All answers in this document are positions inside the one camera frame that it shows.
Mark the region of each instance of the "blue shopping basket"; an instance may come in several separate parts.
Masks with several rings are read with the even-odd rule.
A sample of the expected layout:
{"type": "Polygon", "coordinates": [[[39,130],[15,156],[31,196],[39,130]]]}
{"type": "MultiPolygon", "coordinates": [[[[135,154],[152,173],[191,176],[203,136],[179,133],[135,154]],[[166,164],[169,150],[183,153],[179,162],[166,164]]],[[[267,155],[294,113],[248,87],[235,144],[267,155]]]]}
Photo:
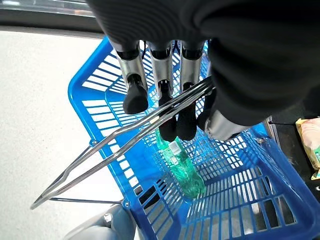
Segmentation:
{"type": "MultiPolygon", "coordinates": [[[[178,53],[172,60],[176,96],[178,53]]],[[[123,110],[127,90],[107,38],[73,77],[69,99],[92,140],[99,142],[158,107],[148,50],[143,65],[149,108],[135,115],[123,110]]],[[[207,65],[204,57],[200,79],[207,65]]],[[[197,101],[197,115],[203,105],[203,98],[197,101]]],[[[148,124],[109,142],[100,150],[102,157],[116,152],[148,124]]],[[[194,140],[182,144],[206,186],[195,199],[184,196],[158,153],[155,132],[108,165],[124,196],[123,207],[146,239],[311,239],[319,234],[320,204],[262,123],[227,142],[211,140],[198,130],[194,140]]]]}

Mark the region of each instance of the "gray floor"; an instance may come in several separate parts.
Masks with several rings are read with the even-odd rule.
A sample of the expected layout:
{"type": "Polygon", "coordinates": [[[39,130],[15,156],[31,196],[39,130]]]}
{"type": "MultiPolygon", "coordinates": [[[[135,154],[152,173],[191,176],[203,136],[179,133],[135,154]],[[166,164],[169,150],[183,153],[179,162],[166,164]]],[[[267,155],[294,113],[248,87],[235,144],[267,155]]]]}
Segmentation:
{"type": "MultiPolygon", "coordinates": [[[[29,209],[89,143],[69,103],[67,88],[100,41],[0,31],[1,239],[61,239],[107,208],[104,204],[49,201],[29,209]]],[[[81,171],[100,160],[95,155],[81,171]]],[[[122,195],[106,168],[64,197],[117,201],[122,195]]]]}

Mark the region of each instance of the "food package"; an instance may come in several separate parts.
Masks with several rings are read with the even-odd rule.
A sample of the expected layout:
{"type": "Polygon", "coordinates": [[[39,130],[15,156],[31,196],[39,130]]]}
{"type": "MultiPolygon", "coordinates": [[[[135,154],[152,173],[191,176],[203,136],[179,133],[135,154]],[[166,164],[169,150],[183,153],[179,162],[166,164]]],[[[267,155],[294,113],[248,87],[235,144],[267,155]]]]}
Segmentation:
{"type": "Polygon", "coordinates": [[[304,150],[316,173],[311,179],[320,179],[320,117],[299,119],[295,122],[304,150]]]}

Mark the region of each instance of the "robotic hand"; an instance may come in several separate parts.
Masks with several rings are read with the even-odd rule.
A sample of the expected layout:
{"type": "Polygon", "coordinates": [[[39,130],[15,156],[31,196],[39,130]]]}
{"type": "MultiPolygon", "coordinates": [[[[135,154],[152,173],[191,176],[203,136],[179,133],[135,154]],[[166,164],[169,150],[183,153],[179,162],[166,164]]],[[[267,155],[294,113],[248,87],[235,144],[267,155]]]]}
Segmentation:
{"type": "Polygon", "coordinates": [[[319,84],[317,3],[284,0],[87,0],[118,54],[128,114],[148,108],[139,40],[148,42],[159,105],[172,98],[172,40],[180,40],[180,90],[198,82],[203,44],[216,91],[160,127],[165,140],[191,140],[196,124],[227,140],[301,100],[319,84]]]}

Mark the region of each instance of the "black fingertip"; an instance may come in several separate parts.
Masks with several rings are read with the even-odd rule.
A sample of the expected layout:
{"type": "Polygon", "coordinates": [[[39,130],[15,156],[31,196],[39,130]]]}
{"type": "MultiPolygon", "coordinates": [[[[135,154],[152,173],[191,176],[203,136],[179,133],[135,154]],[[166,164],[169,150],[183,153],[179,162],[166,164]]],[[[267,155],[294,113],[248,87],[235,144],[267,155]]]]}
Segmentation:
{"type": "MultiPolygon", "coordinates": [[[[159,106],[167,103],[172,99],[170,95],[170,83],[167,80],[159,82],[159,91],[161,92],[161,98],[159,99],[159,106]]],[[[163,140],[172,142],[177,137],[177,119],[173,116],[171,119],[163,123],[159,127],[159,132],[163,140]]]]}
{"type": "Polygon", "coordinates": [[[126,114],[138,114],[148,108],[147,91],[137,84],[131,84],[123,101],[123,110],[126,114]]]}
{"type": "Polygon", "coordinates": [[[181,140],[190,141],[197,133],[196,103],[179,112],[176,133],[181,140]]]}
{"type": "Polygon", "coordinates": [[[177,137],[177,120],[176,116],[173,116],[170,120],[165,122],[159,127],[159,132],[163,140],[172,142],[176,139],[177,137]]]}

